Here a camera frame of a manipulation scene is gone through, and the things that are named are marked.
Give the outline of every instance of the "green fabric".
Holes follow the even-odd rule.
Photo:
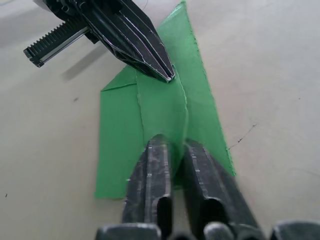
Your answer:
[[[191,138],[235,174],[185,2],[157,32],[176,77],[165,84],[126,66],[101,91],[97,198],[125,196],[127,179],[145,144],[157,134],[174,144],[173,173],[179,167],[185,139]]]

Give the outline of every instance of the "black plastic part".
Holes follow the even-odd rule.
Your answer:
[[[203,230],[203,234],[205,240],[235,240],[230,228],[219,222],[208,223]]]
[[[264,240],[234,178],[198,142],[187,140],[183,187],[192,233],[204,239],[210,222],[225,224],[237,240]]]
[[[319,240],[320,223],[288,221],[273,228],[271,240]]]
[[[93,43],[101,41],[116,58],[145,75],[163,82],[170,82],[175,71],[168,53],[148,16],[132,0],[43,0],[60,19],[81,21],[88,32],[86,37]],[[73,29],[63,32],[55,41],[63,42]],[[44,64],[43,52],[55,43],[45,36],[24,50],[27,57],[38,67]]]
[[[196,238],[192,234],[187,234],[184,232],[178,232],[172,234],[168,240],[196,240]]]
[[[81,18],[72,17],[27,47],[23,52],[34,65],[40,68],[45,64],[45,60],[43,60],[45,56],[86,27],[86,23]]]
[[[93,0],[83,12],[91,31],[121,61],[147,76],[170,82],[175,72],[151,20],[131,0],[110,2]]]
[[[147,144],[128,182],[123,223],[153,223],[172,232],[171,145],[163,135]]]
[[[95,240],[161,240],[161,231],[155,224],[119,224],[99,228]]]

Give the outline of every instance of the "white table surface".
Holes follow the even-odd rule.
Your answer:
[[[179,0],[135,2],[158,26]],[[320,1],[187,3],[256,219],[266,233],[279,220],[319,220]],[[1,240],[90,240],[121,216],[122,200],[94,191],[100,90],[124,64],[83,37],[36,68],[23,49],[60,22],[30,0],[0,1]]]

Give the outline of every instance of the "crease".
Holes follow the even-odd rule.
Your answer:
[[[138,87],[138,83],[137,83],[137,79],[138,79],[138,70],[135,70],[135,84],[137,85],[136,91],[137,91],[137,100],[138,100],[138,106],[139,106],[139,111],[140,111],[140,120],[141,120],[141,125],[142,125],[142,141],[143,141],[143,145],[146,144],[145,142],[145,127],[144,127],[144,120],[142,117],[142,112],[141,112],[141,103],[140,103],[140,93],[139,93],[139,87]]]
[[[187,134],[188,134],[188,126],[189,126],[189,111],[188,111],[188,100],[187,100],[187,94],[186,91],[184,89],[184,86],[180,80],[180,76],[179,73],[176,69],[176,67],[173,65],[173,68],[175,70],[175,74],[176,74],[176,81],[178,81],[179,85],[181,86],[181,90],[184,96],[184,110],[185,110],[185,120],[184,120],[184,126],[183,126],[183,130],[182,130],[182,149],[184,147],[184,144],[186,143],[186,139],[187,139]]]
[[[111,88],[107,88],[107,89],[103,89],[101,92],[107,92],[107,91],[110,91],[110,90],[115,90],[115,89],[122,89],[122,88],[125,88],[125,87],[128,87],[128,86],[131,86],[131,85],[137,85],[137,83],[128,83],[128,84],[125,84],[125,85],[122,85],[122,86],[114,86],[114,87],[111,87]]]

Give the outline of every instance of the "folded green cloth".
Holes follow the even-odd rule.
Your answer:
[[[173,174],[180,165],[186,138],[203,144],[235,174],[185,2],[157,32],[176,77],[166,84],[126,66],[101,91],[97,198],[126,195],[127,179],[144,146],[157,134],[174,144]]]

